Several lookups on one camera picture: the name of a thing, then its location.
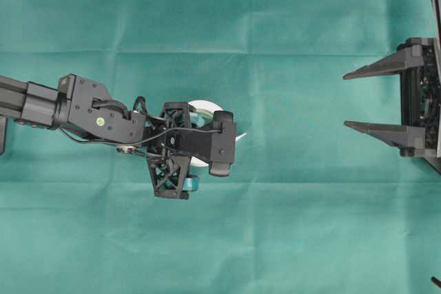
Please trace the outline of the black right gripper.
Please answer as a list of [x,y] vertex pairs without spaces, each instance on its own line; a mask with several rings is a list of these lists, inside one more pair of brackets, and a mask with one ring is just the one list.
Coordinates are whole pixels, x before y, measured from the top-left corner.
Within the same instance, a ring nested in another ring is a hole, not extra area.
[[[422,65],[409,67],[412,47],[422,57]],[[398,51],[371,65],[345,74],[343,80],[388,76],[400,73],[401,124],[363,123],[346,120],[344,125],[368,134],[391,147],[401,147],[403,157],[423,158],[440,172],[440,51],[432,38],[409,38],[397,47]],[[425,129],[425,141],[413,146],[408,127]]]

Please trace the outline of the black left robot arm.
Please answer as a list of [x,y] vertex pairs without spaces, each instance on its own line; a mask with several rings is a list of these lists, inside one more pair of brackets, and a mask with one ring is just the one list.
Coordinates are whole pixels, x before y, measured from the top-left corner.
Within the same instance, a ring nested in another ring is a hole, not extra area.
[[191,121],[197,109],[186,102],[166,103],[159,116],[138,96],[132,109],[110,96],[106,86],[68,74],[56,89],[1,77],[1,147],[8,120],[41,129],[60,130],[80,144],[115,146],[147,161],[154,195],[186,200],[195,190],[192,158],[207,163],[213,176],[230,171],[234,146],[232,115],[215,111],[208,124]]

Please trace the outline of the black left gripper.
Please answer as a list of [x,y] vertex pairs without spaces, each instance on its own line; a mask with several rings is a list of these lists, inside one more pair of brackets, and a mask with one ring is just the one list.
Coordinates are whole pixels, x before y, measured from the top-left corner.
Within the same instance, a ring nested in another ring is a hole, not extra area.
[[212,135],[216,133],[212,121],[199,129],[192,126],[187,102],[165,103],[157,116],[145,109],[139,112],[147,121],[139,154],[148,158],[154,196],[188,200],[183,186],[192,157],[209,164]]

